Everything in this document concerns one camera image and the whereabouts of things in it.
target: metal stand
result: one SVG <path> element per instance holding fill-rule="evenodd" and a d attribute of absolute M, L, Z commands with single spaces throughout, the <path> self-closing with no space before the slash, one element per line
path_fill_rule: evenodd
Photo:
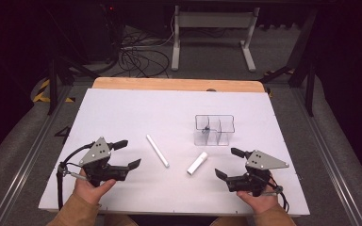
<path fill-rule="evenodd" d="M 185 12 L 175 6 L 174 12 L 174 45 L 172 70 L 177 71 L 180 58 L 180 27 L 240 27 L 248 28 L 245 40 L 240 41 L 240 47 L 245 56 L 249 72 L 255 72 L 255 64 L 249 51 L 249 44 L 255 30 L 259 8 L 254 12 L 223 13 L 223 12 Z"/>
<path fill-rule="evenodd" d="M 310 116 L 313 116 L 312 103 L 313 103 L 313 90 L 314 90 L 314 56 L 310 56 L 305 52 L 307 41 L 310 37 L 310 32 L 313 27 L 313 23 L 316 20 L 318 10 L 316 8 L 311 9 L 307 19 L 302 27 L 301 34 L 297 39 L 292 53 L 289 56 L 287 66 L 275 71 L 266 72 L 266 75 L 260 79 L 261 83 L 268 83 L 272 79 L 287 73 L 292 69 L 296 69 L 290 77 L 288 83 L 292 88 L 298 88 L 302 85 L 304 79 L 307 77 L 307 87 L 305 95 L 305 107 Z"/>

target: white marker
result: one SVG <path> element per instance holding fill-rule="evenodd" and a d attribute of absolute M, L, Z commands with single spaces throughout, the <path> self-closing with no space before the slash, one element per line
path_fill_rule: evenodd
<path fill-rule="evenodd" d="M 199 168 L 199 166 L 201 166 L 202 163 L 204 163 L 207 160 L 207 153 L 202 152 L 198 158 L 196 158 L 196 160 L 192 163 L 192 165 L 190 165 L 190 167 L 187 170 L 187 173 L 189 175 L 192 175 L 193 172 L 196 171 L 196 169 Z"/>
<path fill-rule="evenodd" d="M 166 158 L 164 158 L 163 154 L 158 149 L 157 145 L 154 143 L 154 141 L 151 139 L 151 136 L 146 135 L 146 137 L 149 140 L 149 143 L 151 143 L 152 147 L 154 148 L 155 152 L 157 153 L 158 157 L 160 158 L 161 162 L 164 164 L 166 168 L 170 166 L 170 164 L 167 162 Z"/>

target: transparent box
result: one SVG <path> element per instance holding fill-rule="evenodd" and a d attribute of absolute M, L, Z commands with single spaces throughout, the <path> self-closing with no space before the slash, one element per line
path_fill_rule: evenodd
<path fill-rule="evenodd" d="M 228 146 L 235 133 L 232 115 L 196 115 L 194 143 L 196 146 Z"/>

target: white table surface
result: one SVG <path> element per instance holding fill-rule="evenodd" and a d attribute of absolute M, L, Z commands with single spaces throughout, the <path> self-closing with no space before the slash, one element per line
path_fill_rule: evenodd
<path fill-rule="evenodd" d="M 233 115 L 235 133 L 230 145 L 195 146 L 195 115 Z M 156 155 L 147 134 L 169 161 L 169 168 Z M 214 169 L 228 176 L 246 172 L 246 159 L 231 154 L 230 149 L 235 147 L 249 152 L 260 150 L 289 163 L 287 169 L 273 169 L 272 175 L 284 187 L 289 213 L 309 215 L 267 93 L 89 89 L 56 166 L 74 150 L 99 137 L 106 142 L 128 140 L 127 147 L 112 153 L 110 165 L 126 166 L 141 158 L 140 166 L 102 198 L 103 213 L 252 214 L 252 209 L 215 175 Z M 87 151 L 78 153 L 70 162 L 78 164 Z M 192 176 L 188 175 L 188 167 L 201 152 L 207 152 L 208 159 Z M 69 170 L 79 172 L 73 166 Z M 58 210 L 56 172 L 54 168 L 40 209 Z M 73 192 L 74 181 L 70 175 L 63 178 L 64 201 Z"/>

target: hand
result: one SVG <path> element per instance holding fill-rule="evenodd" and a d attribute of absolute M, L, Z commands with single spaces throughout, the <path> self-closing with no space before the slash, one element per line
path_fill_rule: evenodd
<path fill-rule="evenodd" d="M 83 169 L 81 169 L 80 175 L 86 176 L 87 174 Z M 102 185 L 95 187 L 88 181 L 76 179 L 74 193 L 86 202 L 92 205 L 97 205 L 102 196 L 105 195 L 114 186 L 114 184 L 116 184 L 116 181 L 111 179 L 105 181 Z"/>
<path fill-rule="evenodd" d="M 265 192 L 273 192 L 270 186 L 266 186 Z M 237 191 L 237 195 L 246 203 L 248 203 L 255 214 L 261 214 L 278 204 L 278 196 L 259 196 L 254 197 L 249 191 Z"/>

